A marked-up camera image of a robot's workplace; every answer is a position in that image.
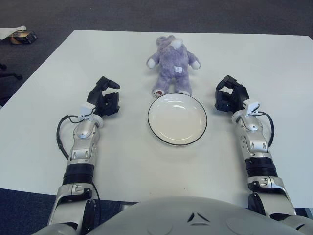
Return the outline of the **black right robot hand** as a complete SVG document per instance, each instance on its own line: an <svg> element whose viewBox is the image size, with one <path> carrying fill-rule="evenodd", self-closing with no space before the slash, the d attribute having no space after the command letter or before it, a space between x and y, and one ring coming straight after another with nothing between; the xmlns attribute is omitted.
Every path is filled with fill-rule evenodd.
<svg viewBox="0 0 313 235"><path fill-rule="evenodd" d="M248 99L246 88L230 75L225 76L215 90L215 108L219 111L234 114L244 109L243 102Z"/></svg>

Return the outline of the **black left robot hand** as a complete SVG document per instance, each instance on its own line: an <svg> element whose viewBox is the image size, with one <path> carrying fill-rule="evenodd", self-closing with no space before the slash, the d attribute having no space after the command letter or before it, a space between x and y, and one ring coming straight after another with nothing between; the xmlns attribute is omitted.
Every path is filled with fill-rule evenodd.
<svg viewBox="0 0 313 235"><path fill-rule="evenodd" d="M95 106L93 113L100 117L113 115L119 110L119 92L102 95L107 88L118 90L120 85L102 76L87 98L87 102Z"/></svg>

